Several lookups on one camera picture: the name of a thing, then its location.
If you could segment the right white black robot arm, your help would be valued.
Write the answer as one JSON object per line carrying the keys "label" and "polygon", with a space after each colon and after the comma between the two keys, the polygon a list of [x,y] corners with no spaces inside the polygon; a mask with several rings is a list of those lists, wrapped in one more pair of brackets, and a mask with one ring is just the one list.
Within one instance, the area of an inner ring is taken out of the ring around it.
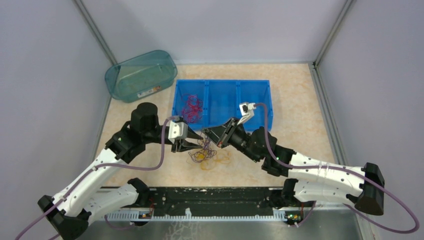
{"label": "right white black robot arm", "polygon": [[285,177],[281,199],[287,206],[298,202],[338,202],[374,216],[384,214],[385,179],[378,165],[346,166],[317,160],[277,144],[265,127],[247,132],[239,119],[202,129],[218,148],[234,147],[262,170]]}

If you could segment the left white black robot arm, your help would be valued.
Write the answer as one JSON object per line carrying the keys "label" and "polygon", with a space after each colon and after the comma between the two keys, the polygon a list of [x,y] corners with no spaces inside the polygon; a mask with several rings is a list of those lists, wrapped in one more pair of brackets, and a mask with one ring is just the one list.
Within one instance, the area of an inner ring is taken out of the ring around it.
{"label": "left white black robot arm", "polygon": [[159,123],[158,107],[140,103],[130,120],[105,144],[95,160],[67,187],[53,196],[38,201],[43,215],[64,240],[79,238],[88,227],[105,215],[122,207],[152,205],[150,188],[139,178],[95,197],[103,184],[120,169],[130,169],[132,160],[145,151],[148,144],[160,145],[159,164],[165,158],[165,146],[173,153],[198,149],[200,136],[180,116],[170,116]]}

